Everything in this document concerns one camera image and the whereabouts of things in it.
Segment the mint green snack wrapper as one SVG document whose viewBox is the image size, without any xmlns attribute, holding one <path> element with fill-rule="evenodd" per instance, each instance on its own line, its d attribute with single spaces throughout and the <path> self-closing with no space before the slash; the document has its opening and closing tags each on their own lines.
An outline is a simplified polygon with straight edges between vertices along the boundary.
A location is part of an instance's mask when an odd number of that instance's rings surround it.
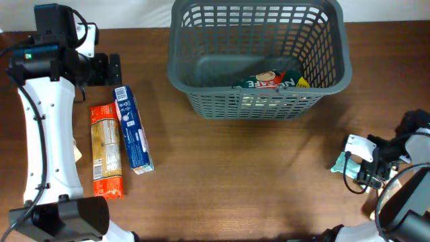
<svg viewBox="0 0 430 242">
<path fill-rule="evenodd" d="M 344 173 L 347 177 L 350 177 L 351 179 L 356 179 L 357 175 L 360 171 L 360 165 L 357 164 L 355 161 L 353 161 L 351 158 L 347 161 L 346 170 L 344 170 L 345 166 L 345 152 L 341 152 L 338 156 L 335 164 L 330 168 L 330 171 L 332 173 Z"/>
</svg>

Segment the green Nescafe coffee bag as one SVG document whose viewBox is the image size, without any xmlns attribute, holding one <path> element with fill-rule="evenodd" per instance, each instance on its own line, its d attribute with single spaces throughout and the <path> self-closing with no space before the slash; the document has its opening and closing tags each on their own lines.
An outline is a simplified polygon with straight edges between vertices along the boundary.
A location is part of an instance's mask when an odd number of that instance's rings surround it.
<svg viewBox="0 0 430 242">
<path fill-rule="evenodd" d="M 242 78 L 238 83 L 232 86 L 234 89 L 277 89 L 287 87 L 309 88 L 310 84 L 303 78 L 302 74 L 297 71 L 289 70 L 279 72 L 273 69 Z"/>
</svg>

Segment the beige Pantree snack bag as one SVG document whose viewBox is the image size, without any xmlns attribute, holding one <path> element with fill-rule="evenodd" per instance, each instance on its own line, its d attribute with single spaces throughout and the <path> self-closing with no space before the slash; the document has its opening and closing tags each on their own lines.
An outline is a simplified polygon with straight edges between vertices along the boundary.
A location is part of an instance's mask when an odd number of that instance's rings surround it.
<svg viewBox="0 0 430 242">
<path fill-rule="evenodd" d="M 383 189 L 387 186 L 388 182 L 389 182 L 389 181 L 390 181 L 390 180 L 391 180 L 391 179 L 392 179 L 392 178 L 393 178 L 397 173 L 398 173 L 398 172 L 397 172 L 397 171 L 395 171 L 395 170 L 391 170 L 391 171 L 390 171 L 390 177 L 389 177 L 388 181 L 384 181 L 384 182 L 383 182 L 383 187 L 377 191 L 378 198 L 381 196 L 381 194 L 382 194 L 382 192 L 383 192 Z M 401 187 L 402 187 L 402 185 L 401 185 L 401 183 L 399 182 L 399 180 L 396 180 L 396 181 L 393 183 L 393 185 L 392 185 L 390 188 L 388 188 L 388 189 L 387 189 L 387 193 L 386 193 L 386 195 L 383 197 L 381 205 L 382 205 L 382 206 L 384 206 L 384 205 L 385 205 L 385 203 L 387 203 L 387 201 L 389 201 L 389 199 L 391 199 L 391 197 L 393 197 L 393 195 L 395 195 L 395 193 L 397 193 L 397 191 L 399 191 L 399 189 L 401 189 Z"/>
</svg>

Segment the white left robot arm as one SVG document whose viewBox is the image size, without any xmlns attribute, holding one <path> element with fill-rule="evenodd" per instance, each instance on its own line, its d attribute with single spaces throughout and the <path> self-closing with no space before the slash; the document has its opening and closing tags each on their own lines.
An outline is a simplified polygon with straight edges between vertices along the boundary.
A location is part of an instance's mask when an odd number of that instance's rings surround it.
<svg viewBox="0 0 430 242">
<path fill-rule="evenodd" d="M 75 165 L 75 89 L 120 84 L 119 55 L 19 44 L 11 48 L 7 74 L 21 98 L 28 151 L 24 206 L 9 211 L 9 230 L 34 241 L 137 241 L 110 219 L 105 198 L 84 197 Z"/>
</svg>

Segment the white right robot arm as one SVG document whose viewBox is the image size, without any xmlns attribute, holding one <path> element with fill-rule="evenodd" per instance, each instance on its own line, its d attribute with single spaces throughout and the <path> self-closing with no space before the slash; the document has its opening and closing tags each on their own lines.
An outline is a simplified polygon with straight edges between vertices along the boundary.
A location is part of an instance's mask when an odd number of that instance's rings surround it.
<svg viewBox="0 0 430 242">
<path fill-rule="evenodd" d="M 333 172 L 352 178 L 360 194 L 379 192 L 374 219 L 327 229 L 317 241 L 429 240 L 429 113 L 408 111 L 386 140 L 372 134 L 345 138 Z"/>
</svg>

